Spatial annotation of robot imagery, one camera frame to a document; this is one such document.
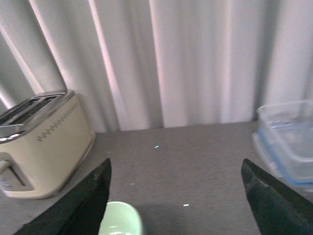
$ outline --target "toaster lever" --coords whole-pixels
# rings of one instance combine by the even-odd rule
[[[10,166],[8,161],[0,161],[0,175]]]

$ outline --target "clear plastic container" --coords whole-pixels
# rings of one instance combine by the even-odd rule
[[[313,185],[313,101],[265,105],[257,110],[257,134],[283,177]]]

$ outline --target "toaster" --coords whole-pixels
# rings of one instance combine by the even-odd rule
[[[0,116],[0,189],[8,197],[56,194],[95,134],[74,91],[38,94]]]

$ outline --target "decorative pattern on toaster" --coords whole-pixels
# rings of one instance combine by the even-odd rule
[[[59,119],[57,119],[53,125],[50,126],[49,129],[46,129],[44,132],[42,132],[41,136],[37,136],[37,141],[44,141],[45,139],[48,138],[49,135],[52,134],[52,132],[58,128],[59,126],[62,125],[62,123],[67,119],[73,111],[78,107],[78,102],[74,103],[65,113],[63,113],[62,116],[60,116]]]

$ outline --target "toaster slot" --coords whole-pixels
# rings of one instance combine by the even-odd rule
[[[30,106],[34,105],[35,103],[38,102],[38,100],[39,100],[39,98],[31,99],[31,100],[27,101],[26,103],[22,103],[21,105],[17,106],[15,109],[13,109],[12,111],[8,112],[7,114],[2,115],[0,117],[0,125],[4,124],[5,122],[9,121],[14,116],[16,116],[19,113],[21,113],[22,111],[24,111],[25,109],[27,109]]]
[[[22,124],[25,122],[27,119],[29,119],[31,116],[33,116],[35,113],[37,113],[39,110],[41,110],[44,106],[46,106],[48,103],[51,101],[55,100],[58,98],[58,96],[50,96],[48,98],[43,99],[40,101],[38,104],[36,104],[34,107],[29,109],[27,112],[23,113],[21,116],[19,116],[17,119],[12,121],[10,125],[13,124]]]

